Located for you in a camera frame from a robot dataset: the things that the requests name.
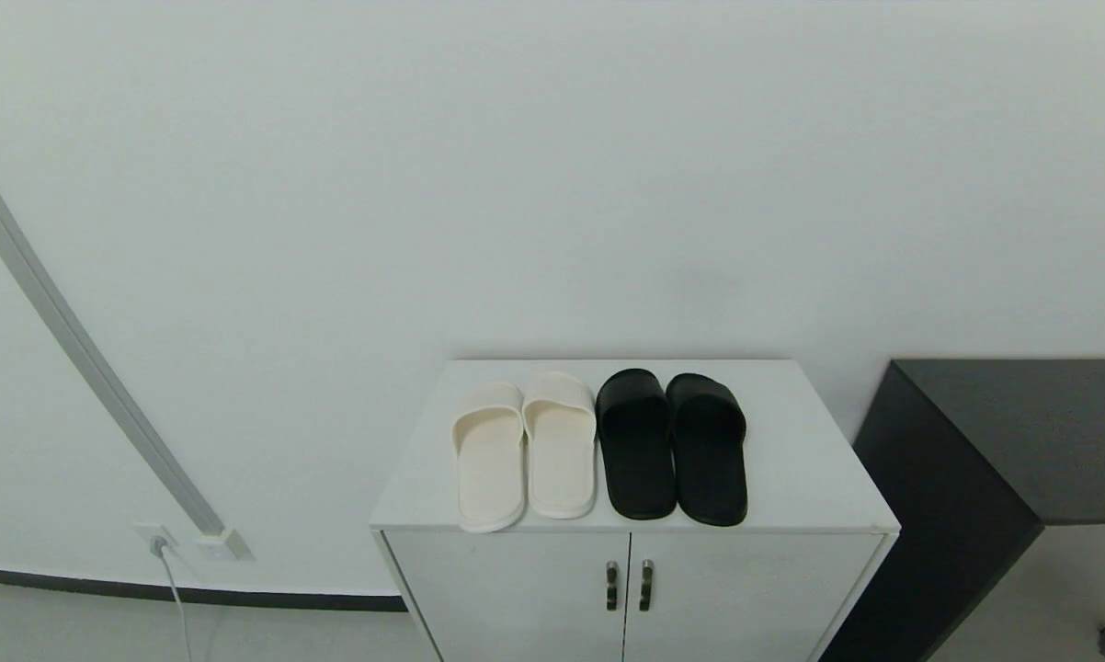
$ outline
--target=shoe cabinet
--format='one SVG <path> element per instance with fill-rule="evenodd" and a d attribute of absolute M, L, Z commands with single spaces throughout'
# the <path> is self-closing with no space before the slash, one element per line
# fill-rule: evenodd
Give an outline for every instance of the shoe cabinet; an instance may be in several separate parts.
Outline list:
<path fill-rule="evenodd" d="M 680 508 L 632 521 L 596 502 L 577 519 L 529 507 L 505 530 L 459 527 L 451 422 L 486 381 L 559 369 L 596 393 L 610 375 L 681 372 L 733 390 L 747 419 L 744 523 Z M 791 360 L 451 361 L 370 521 L 419 630 L 443 662 L 817 660 L 899 524 Z"/>

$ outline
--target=slipper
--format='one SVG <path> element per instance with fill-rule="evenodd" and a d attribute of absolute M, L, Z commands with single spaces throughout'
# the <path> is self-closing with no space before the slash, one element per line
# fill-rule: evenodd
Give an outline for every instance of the slipper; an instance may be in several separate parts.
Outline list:
<path fill-rule="evenodd" d="M 593 393 L 565 372 L 544 372 L 524 390 L 528 502 L 540 515 L 571 519 L 593 508 L 598 420 Z"/>
<path fill-rule="evenodd" d="M 623 369 L 598 391 L 599 439 L 610 503 L 630 519 L 657 519 L 675 509 L 670 406 L 659 378 Z"/>
<path fill-rule="evenodd" d="M 496 532 L 524 514 L 523 396 L 493 381 L 467 396 L 451 428 L 459 470 L 459 525 Z"/>
<path fill-rule="evenodd" d="M 666 386 L 671 448 L 680 507 L 696 523 L 735 527 L 745 521 L 745 434 L 741 407 L 728 387 L 684 374 Z"/>

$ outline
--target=white wall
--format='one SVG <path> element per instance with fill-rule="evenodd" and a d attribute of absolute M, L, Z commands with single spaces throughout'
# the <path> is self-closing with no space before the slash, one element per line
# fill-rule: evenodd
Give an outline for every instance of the white wall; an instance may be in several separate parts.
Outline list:
<path fill-rule="evenodd" d="M 1105 355 L 1105 4 L 2 2 L 0 188 L 257 556 L 183 579 L 391 591 L 446 358 L 792 356 L 853 435 L 892 355 Z M 156 582 L 18 296 L 0 567 Z"/>

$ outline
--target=power cord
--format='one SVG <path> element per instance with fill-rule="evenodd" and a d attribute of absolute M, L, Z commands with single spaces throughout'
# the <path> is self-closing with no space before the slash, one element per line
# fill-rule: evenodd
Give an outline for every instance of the power cord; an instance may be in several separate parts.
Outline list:
<path fill-rule="evenodd" d="M 172 580 L 172 569 L 169 568 L 169 560 L 165 558 L 165 548 L 168 545 L 167 540 L 161 536 L 152 536 L 152 544 L 148 546 L 148 549 L 152 553 L 152 556 L 161 560 L 162 565 L 165 565 L 165 574 L 169 576 L 169 588 L 172 589 L 172 599 L 178 601 L 178 613 L 181 613 L 181 638 L 186 642 L 186 659 L 188 662 L 192 662 L 192 649 L 189 649 L 189 626 L 186 623 L 186 617 L 183 617 L 181 593 L 178 593 L 178 584 Z"/>

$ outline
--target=metal handle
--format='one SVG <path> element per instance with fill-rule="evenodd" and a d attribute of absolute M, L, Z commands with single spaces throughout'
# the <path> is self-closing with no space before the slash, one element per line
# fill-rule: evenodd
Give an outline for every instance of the metal handle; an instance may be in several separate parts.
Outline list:
<path fill-rule="evenodd" d="M 609 561 L 606 565 L 606 610 L 617 611 L 619 608 L 619 565 Z"/>
<path fill-rule="evenodd" d="M 638 598 L 638 611 L 650 611 L 650 588 L 654 582 L 654 564 L 642 561 L 642 593 Z"/>

